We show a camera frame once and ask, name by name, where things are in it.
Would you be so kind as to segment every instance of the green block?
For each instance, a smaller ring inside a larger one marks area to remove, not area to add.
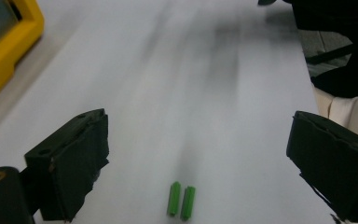
[[[175,216],[179,212],[180,183],[174,182],[171,185],[170,200],[168,202],[168,214]]]
[[[187,189],[185,190],[185,197],[183,199],[183,205],[182,205],[181,217],[183,221],[187,221],[191,218],[195,195],[196,195],[196,188],[187,187]]]

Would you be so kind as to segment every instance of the gray floor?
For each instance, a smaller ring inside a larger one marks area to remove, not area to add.
[[[351,43],[347,37],[332,32],[299,30],[299,35],[305,57],[311,57],[333,49],[339,49]],[[308,64],[310,76],[315,77],[328,70],[344,66],[350,57],[351,56],[348,55],[318,65]]]

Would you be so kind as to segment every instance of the white table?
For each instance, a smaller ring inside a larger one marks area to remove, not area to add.
[[[74,223],[181,223],[166,215],[176,180],[197,188],[190,223],[333,222],[285,155],[295,111],[317,113],[289,5],[39,5],[44,36],[0,92],[0,166],[22,170],[66,121],[105,108],[110,164]]]

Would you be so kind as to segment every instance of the yellow object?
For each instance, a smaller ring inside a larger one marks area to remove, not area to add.
[[[44,19],[35,0],[9,0],[21,20],[0,38],[0,90],[14,73],[14,65],[42,35]]]

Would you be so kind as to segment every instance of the yellow container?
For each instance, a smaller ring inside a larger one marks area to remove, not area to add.
[[[0,90],[14,73],[14,65],[42,35],[44,19],[35,0],[9,0],[21,19],[0,37]]]

